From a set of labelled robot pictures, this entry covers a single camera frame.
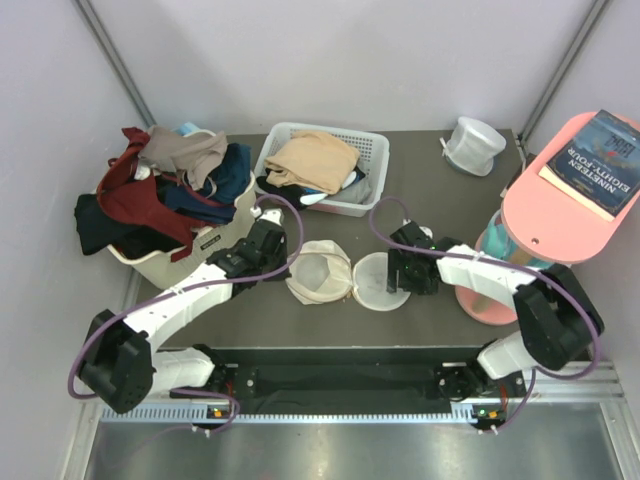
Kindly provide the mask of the dark red bra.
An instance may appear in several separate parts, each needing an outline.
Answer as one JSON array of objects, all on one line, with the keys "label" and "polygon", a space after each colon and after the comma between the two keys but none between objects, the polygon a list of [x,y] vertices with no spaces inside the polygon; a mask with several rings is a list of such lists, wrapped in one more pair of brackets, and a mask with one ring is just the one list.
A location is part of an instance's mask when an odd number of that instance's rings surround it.
[{"label": "dark red bra", "polygon": [[158,125],[123,131],[125,151],[91,196],[78,226],[89,251],[113,246],[125,258],[189,255],[204,228],[230,224],[250,183],[250,149],[225,133],[187,133]]}]

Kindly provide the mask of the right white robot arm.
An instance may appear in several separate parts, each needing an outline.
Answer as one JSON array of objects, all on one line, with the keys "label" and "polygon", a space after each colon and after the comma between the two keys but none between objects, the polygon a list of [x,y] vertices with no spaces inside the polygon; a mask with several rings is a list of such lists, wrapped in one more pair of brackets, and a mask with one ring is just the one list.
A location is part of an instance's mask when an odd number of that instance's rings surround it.
[{"label": "right white robot arm", "polygon": [[490,395],[505,377],[529,369],[558,378],[587,348],[601,355],[602,318],[570,268],[510,264],[450,237],[434,241],[414,221],[385,241],[389,291],[433,295],[447,284],[515,314],[517,332],[487,344],[472,360],[466,380],[474,393]]}]

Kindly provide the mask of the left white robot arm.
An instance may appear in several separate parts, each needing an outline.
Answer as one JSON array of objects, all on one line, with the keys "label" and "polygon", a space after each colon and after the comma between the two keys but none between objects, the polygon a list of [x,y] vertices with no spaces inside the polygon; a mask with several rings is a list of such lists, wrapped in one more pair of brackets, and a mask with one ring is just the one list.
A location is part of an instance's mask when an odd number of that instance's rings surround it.
[{"label": "left white robot arm", "polygon": [[279,209],[258,210],[246,237],[214,252],[185,280],[118,316],[98,314],[75,370],[77,378],[118,414],[147,397],[173,390],[216,396],[227,374],[213,351],[194,346],[165,351],[163,344],[203,313],[287,271],[287,237]]}]

